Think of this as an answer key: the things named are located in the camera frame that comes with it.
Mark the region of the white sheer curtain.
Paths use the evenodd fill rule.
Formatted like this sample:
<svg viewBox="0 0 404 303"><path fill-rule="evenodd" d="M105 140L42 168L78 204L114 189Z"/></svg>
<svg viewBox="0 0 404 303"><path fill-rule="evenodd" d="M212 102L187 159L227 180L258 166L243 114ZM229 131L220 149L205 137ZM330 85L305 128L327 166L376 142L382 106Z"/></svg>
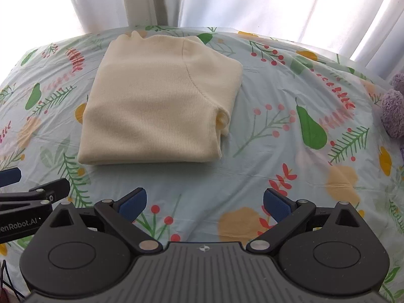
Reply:
<svg viewBox="0 0 404 303"><path fill-rule="evenodd" d="M403 70L403 0L1 0L1 76L30 49L134 25L232 28Z"/></svg>

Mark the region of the floral light blue bedsheet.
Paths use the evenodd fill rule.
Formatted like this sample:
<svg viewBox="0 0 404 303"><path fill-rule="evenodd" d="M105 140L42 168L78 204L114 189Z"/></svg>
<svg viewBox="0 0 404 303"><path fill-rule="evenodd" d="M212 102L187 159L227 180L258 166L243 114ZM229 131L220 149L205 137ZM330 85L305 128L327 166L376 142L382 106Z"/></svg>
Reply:
<svg viewBox="0 0 404 303"><path fill-rule="evenodd" d="M161 243L239 241L272 228L267 188L320 207L349 201L388 251L380 292L403 301L403 143L380 121L388 84L358 64L274 38L219 28L138 28L143 38L196 36L239 61L243 80L222 157L213 163L84 166L82 114L108 45L129 28L87 34L27 53L1 81L1 168L25 191L58 178L89 207L146 189L135 225Z"/></svg>

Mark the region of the cream knit sweater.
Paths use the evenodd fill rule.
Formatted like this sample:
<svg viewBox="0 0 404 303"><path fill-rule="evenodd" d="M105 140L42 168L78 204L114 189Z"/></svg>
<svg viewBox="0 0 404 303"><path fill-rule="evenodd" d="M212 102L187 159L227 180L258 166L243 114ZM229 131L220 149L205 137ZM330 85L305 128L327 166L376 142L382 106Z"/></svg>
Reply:
<svg viewBox="0 0 404 303"><path fill-rule="evenodd" d="M79 162L220 159L242 71L239 61L196 36L120 35L108 46L92 84Z"/></svg>

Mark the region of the purple teddy bear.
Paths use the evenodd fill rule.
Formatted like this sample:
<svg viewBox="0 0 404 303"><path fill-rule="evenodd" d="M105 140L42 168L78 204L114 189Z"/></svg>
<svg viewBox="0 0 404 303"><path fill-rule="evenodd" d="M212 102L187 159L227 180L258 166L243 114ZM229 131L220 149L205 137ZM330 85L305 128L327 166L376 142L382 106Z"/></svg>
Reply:
<svg viewBox="0 0 404 303"><path fill-rule="evenodd" d="M404 131L403 73L392 78L392 88L382 98L382 123L391 138L400 139Z"/></svg>

